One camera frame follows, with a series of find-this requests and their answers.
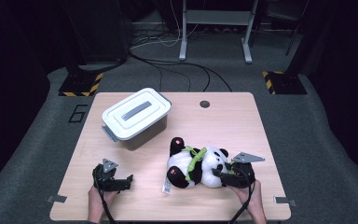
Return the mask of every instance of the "gray carpet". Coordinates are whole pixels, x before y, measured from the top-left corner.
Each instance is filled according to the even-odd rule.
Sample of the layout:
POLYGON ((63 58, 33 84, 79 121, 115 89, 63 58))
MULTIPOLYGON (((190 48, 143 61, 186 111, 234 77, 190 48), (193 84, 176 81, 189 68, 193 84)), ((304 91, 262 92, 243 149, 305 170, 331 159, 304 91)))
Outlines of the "gray carpet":
MULTIPOLYGON (((290 55, 284 56, 289 38, 261 33, 251 48, 254 62, 246 64, 242 36, 229 33, 192 38, 186 62, 214 70, 233 91, 255 96, 286 195, 298 203, 284 223, 358 223, 358 166, 331 133, 324 107, 308 78, 299 75, 307 95, 270 95, 262 76, 265 70, 287 68, 300 37, 290 55)), ((131 52, 147 59, 178 62, 179 43, 172 47, 149 44, 131 52)), ((101 67, 104 64, 85 68, 101 67)), ((156 67, 129 58, 104 73, 97 92, 145 87, 203 91, 208 83, 208 75, 196 66, 164 68, 170 71, 160 73, 156 67)), ((53 223, 49 218, 52 203, 46 198, 59 190, 85 119, 68 121, 77 105, 81 105, 77 111, 87 116, 93 101, 93 96, 58 96, 66 74, 65 69, 59 69, 48 75, 48 99, 0 174, 0 223, 53 223)), ((217 75, 210 73, 210 79, 206 91, 228 91, 217 75)))

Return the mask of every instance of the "container lid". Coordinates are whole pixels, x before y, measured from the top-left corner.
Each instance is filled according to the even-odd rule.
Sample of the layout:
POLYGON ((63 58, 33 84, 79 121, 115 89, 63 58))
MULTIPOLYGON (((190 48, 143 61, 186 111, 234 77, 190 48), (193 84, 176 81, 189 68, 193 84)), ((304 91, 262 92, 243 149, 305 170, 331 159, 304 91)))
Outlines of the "container lid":
POLYGON ((119 140, 128 140, 171 110, 171 102, 151 88, 137 91, 103 112, 103 122, 119 140))

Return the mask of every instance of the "stuffed panda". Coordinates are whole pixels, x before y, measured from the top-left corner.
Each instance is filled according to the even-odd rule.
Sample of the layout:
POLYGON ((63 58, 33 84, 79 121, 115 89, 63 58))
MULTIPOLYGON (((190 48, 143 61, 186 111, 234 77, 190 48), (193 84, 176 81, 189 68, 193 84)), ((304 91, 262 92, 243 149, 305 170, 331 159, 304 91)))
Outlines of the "stuffed panda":
POLYGON ((228 173, 227 157, 225 149, 185 147, 183 138, 174 137, 167 162, 167 178, 180 189, 190 189, 199 183, 209 188, 222 187, 220 177, 213 175, 212 169, 228 173))

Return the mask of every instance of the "white plastic container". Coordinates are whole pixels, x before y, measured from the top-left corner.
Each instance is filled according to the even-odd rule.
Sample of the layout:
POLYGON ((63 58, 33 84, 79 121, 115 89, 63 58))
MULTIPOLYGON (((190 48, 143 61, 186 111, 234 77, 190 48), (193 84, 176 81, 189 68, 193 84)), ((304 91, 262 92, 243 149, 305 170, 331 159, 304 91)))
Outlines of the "white plastic container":
POLYGON ((167 127, 171 102, 151 88, 137 91, 103 112, 103 130, 135 150, 167 127))

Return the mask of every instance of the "human hand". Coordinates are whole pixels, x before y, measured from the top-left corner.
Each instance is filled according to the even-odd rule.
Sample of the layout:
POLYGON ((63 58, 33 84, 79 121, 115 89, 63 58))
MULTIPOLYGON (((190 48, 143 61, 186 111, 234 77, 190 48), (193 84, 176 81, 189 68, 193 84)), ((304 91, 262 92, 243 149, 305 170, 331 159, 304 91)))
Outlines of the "human hand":
POLYGON ((239 189, 232 186, 227 186, 229 189, 234 191, 240 202, 244 204, 249 198, 249 188, 253 190, 251 200, 248 205, 248 212, 251 215, 252 220, 256 224, 264 224, 267 223, 266 215, 264 214, 263 201, 261 197, 261 183, 256 180, 250 187, 246 189, 239 189))
MULTIPOLYGON (((103 198, 108 207, 112 204, 113 198, 117 195, 117 191, 105 191, 103 198)), ((101 200, 100 193, 94 187, 89 189, 89 216, 88 221, 100 223, 103 217, 103 201, 101 200)))

